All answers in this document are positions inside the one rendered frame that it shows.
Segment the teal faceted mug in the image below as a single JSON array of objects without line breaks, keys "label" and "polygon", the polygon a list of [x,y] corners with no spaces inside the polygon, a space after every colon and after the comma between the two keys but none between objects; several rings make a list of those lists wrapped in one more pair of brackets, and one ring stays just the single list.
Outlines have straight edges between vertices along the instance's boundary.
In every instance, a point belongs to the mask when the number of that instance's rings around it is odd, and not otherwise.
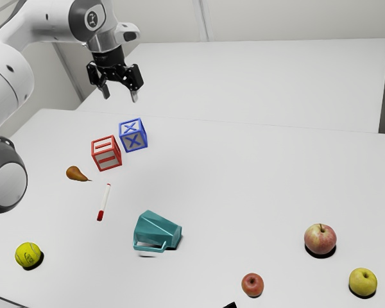
[{"label": "teal faceted mug", "polygon": [[180,225],[147,210],[137,220],[133,232],[133,249],[163,253],[168,248],[176,249],[181,238]]}]

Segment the brown pear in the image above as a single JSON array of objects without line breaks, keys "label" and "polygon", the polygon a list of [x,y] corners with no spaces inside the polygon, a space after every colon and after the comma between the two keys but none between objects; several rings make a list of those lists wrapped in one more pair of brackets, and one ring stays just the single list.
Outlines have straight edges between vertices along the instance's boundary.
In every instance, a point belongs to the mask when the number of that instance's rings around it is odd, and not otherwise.
[{"label": "brown pear", "polygon": [[77,166],[70,166],[67,168],[66,177],[70,180],[75,180],[78,182],[91,182],[91,180],[85,176]]}]

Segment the small red apple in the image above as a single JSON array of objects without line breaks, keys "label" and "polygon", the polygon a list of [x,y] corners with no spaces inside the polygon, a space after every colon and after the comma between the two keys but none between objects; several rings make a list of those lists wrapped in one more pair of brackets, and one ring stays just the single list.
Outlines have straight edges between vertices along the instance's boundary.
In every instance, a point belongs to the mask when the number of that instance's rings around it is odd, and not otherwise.
[{"label": "small red apple", "polygon": [[241,288],[247,296],[255,298],[264,291],[264,281],[260,275],[248,273],[241,280]]}]

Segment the blue letter block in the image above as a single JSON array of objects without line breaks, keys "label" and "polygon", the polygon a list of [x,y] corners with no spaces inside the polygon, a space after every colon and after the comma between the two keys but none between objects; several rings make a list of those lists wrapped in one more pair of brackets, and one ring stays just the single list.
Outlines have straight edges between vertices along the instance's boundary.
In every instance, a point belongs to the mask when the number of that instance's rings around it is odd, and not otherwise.
[{"label": "blue letter block", "polygon": [[119,138],[127,153],[148,147],[147,133],[141,118],[119,123]]}]

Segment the yellow tennis ball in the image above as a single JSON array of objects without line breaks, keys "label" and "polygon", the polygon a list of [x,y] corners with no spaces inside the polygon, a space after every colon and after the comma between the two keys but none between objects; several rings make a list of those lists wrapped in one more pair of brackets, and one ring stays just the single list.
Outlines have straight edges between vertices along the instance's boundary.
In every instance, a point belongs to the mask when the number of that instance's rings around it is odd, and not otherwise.
[{"label": "yellow tennis ball", "polygon": [[41,257],[42,251],[32,242],[20,244],[15,251],[15,260],[23,268],[30,268],[38,264]]}]

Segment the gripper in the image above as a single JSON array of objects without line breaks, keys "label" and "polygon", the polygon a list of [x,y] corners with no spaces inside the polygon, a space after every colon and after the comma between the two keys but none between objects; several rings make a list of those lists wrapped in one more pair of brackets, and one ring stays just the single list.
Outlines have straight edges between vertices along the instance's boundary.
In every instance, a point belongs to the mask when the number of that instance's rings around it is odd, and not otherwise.
[{"label": "gripper", "polygon": [[93,61],[86,66],[89,81],[103,94],[104,99],[110,97],[107,80],[118,81],[124,85],[134,103],[138,100],[138,92],[144,85],[139,66],[126,66],[124,51],[121,46],[104,53],[92,52]]}]

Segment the large red yellow apple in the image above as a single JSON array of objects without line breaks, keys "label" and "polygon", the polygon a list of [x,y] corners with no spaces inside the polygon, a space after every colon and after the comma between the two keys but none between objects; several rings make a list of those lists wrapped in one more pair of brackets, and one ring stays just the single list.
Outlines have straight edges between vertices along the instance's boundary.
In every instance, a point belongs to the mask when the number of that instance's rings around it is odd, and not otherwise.
[{"label": "large red yellow apple", "polygon": [[304,244],[317,255],[325,255],[331,252],[337,243],[337,235],[334,229],[323,223],[315,223],[304,232]]}]

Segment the red letter block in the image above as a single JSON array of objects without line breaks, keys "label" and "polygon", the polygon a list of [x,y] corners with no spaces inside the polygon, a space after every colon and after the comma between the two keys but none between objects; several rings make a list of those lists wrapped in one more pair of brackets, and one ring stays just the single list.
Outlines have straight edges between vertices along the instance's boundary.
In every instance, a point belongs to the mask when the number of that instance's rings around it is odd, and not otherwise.
[{"label": "red letter block", "polygon": [[100,172],[122,165],[121,150],[113,135],[93,140],[91,157]]}]

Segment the red and white marker pen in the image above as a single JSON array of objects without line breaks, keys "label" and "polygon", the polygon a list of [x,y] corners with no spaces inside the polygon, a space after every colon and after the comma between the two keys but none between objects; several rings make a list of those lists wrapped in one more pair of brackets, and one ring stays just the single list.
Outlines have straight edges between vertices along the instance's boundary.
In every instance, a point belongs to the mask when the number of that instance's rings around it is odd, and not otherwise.
[{"label": "red and white marker pen", "polygon": [[111,189],[111,184],[107,183],[107,186],[105,188],[105,192],[103,194],[103,198],[102,198],[102,201],[101,201],[101,206],[100,206],[100,209],[98,211],[97,218],[96,218],[97,221],[102,221],[103,220],[105,209],[107,207],[108,197],[109,197],[109,194],[110,194],[110,189]]}]

